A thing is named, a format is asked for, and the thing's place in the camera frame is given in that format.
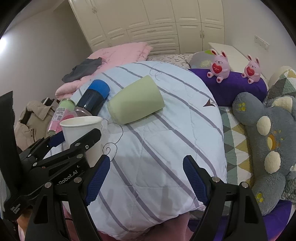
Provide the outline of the white paper cup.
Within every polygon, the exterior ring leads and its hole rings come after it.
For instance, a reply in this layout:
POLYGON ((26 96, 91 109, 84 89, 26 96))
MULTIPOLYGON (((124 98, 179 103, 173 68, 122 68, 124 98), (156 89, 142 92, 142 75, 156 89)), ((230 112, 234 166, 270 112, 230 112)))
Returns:
MULTIPOLYGON (((60 122, 66 144, 70 146, 79 138, 97 128, 102 130, 103 118, 98 116, 80 116, 69 118, 60 122)), ((86 151, 86 158, 90 167, 94 167, 102 155, 102 141, 98 141, 94 146, 86 151)))

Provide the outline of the clear cup with pink label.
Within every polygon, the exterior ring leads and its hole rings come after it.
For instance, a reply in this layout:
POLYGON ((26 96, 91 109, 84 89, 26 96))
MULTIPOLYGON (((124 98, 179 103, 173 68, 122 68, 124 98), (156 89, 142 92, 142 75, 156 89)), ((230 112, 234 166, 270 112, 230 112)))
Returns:
POLYGON ((74 111, 65 114, 61 120, 63 121, 70 118, 76 118, 81 116, 92 116, 92 114, 84 108, 75 107, 74 111))

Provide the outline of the light green plastic cup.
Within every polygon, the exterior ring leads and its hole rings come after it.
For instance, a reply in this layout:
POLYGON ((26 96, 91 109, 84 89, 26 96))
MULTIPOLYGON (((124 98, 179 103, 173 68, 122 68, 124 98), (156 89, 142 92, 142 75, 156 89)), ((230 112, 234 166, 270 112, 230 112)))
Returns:
POLYGON ((154 80, 145 76, 119 91, 107 104, 113 120, 121 125, 138 121, 165 107, 154 80))

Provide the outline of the beige jacket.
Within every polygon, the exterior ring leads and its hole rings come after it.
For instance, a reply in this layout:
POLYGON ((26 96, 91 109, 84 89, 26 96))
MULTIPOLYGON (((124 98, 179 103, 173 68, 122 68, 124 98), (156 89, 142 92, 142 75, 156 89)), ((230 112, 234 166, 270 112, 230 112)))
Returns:
POLYGON ((22 151, 39 139, 47 137, 47 129, 56 108, 56 102, 51 106, 38 100, 28 102, 14 129, 16 145, 22 151))

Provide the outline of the green and pink can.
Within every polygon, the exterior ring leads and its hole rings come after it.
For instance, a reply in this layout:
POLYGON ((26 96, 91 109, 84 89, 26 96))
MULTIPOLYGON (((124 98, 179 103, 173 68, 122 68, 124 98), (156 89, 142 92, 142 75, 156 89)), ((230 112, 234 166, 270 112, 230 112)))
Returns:
POLYGON ((49 123, 47 129, 47 135, 53 136, 56 133, 62 131, 60 122, 66 118, 66 116, 74 111, 75 102, 69 98, 64 98, 59 102, 58 107, 56 108, 53 117, 49 123))

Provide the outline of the blue and black can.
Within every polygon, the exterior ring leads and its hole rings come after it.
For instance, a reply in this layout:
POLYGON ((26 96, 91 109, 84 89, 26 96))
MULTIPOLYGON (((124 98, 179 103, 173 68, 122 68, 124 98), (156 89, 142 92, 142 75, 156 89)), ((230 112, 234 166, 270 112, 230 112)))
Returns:
POLYGON ((109 93, 110 87, 106 82, 98 79, 94 80, 86 89, 81 99, 79 99, 76 106, 86 109, 92 116, 97 116, 109 93))

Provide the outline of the triangle pattern quilt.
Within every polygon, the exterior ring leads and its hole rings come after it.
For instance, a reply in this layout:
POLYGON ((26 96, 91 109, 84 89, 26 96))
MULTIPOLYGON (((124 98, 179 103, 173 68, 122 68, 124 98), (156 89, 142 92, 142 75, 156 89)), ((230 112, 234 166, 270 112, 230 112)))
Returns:
POLYGON ((227 181, 238 185, 246 182, 253 186, 251 151, 244 125, 236 120, 232 108, 220 107, 224 131, 224 149, 227 161, 227 181))

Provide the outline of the striped white quilt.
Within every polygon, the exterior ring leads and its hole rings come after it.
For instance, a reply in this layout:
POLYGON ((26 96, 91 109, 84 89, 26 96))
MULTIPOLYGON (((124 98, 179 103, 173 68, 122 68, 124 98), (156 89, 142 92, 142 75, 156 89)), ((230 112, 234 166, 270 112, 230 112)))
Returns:
POLYGON ((88 206, 97 229, 117 240, 133 240, 149 228, 193 210, 200 202, 183 170, 190 155, 211 176, 227 179, 223 125, 205 83, 189 70, 143 61, 106 70, 95 79, 110 87, 109 97, 149 76, 164 108, 134 123, 117 125, 103 106, 110 170, 88 206))

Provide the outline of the dark grey garment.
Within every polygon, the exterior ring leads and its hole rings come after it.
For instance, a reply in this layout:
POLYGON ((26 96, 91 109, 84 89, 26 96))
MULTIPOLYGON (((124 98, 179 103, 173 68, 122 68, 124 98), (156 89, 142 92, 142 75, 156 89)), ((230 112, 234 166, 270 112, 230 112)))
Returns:
POLYGON ((101 57, 97 59, 85 59, 79 65, 76 65, 69 74, 66 74, 62 78, 62 81, 64 83, 70 83, 87 75, 92 75, 101 65, 101 57))

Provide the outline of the grey plush toy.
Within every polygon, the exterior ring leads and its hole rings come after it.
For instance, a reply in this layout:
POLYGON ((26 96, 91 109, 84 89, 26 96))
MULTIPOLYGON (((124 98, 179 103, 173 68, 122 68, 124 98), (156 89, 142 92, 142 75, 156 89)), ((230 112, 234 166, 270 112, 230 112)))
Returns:
POLYGON ((254 174, 252 192, 262 215, 267 215, 282 198, 286 184, 295 179, 295 98, 286 95, 263 104, 242 92, 232 111, 245 126, 254 174))

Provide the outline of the purple cushion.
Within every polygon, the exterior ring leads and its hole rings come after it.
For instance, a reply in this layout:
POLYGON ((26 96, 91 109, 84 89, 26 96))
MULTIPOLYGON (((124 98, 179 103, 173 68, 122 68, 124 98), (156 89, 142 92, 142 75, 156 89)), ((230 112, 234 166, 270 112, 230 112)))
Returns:
POLYGON ((258 82, 249 84, 247 78, 242 78, 239 72, 230 72, 229 77, 221 83, 217 83, 216 77, 207 77, 207 69, 189 69, 208 87, 218 106, 231 107, 236 96, 241 92, 249 92, 257 97, 261 102, 267 96, 267 87, 262 78, 258 82))

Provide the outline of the heart pattern bedsheet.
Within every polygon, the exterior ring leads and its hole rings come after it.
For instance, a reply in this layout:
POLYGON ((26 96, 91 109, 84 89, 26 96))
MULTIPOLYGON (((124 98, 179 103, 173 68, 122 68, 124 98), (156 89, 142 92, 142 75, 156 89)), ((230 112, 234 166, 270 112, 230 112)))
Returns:
POLYGON ((148 56, 147 61, 159 61, 176 65, 183 69, 190 69, 189 62, 194 54, 168 54, 148 56))

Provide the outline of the grey flower pillow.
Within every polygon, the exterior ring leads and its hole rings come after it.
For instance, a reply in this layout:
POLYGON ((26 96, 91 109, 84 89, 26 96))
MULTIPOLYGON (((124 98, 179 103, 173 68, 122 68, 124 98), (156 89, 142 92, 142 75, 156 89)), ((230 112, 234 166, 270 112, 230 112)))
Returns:
POLYGON ((215 54, 211 49, 195 53, 189 61, 191 69, 210 69, 212 62, 215 58, 215 54))

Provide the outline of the cream wardrobe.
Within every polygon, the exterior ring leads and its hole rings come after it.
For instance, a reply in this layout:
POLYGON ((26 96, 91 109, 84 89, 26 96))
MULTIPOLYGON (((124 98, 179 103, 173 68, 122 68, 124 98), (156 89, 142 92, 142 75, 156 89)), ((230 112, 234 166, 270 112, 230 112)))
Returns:
POLYGON ((147 42, 151 54, 189 54, 224 44, 222 1, 69 1, 92 49, 147 42))

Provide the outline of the left pink bunny toy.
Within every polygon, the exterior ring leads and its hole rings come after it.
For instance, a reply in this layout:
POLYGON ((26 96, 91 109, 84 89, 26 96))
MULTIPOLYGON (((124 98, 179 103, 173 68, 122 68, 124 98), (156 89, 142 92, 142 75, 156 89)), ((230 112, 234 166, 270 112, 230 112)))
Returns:
POLYGON ((211 53, 215 56, 210 71, 207 73, 208 78, 216 76, 217 83, 221 83, 224 79, 229 77, 230 65, 228 57, 224 51, 221 50, 221 54, 218 54, 214 49, 211 49, 211 53))

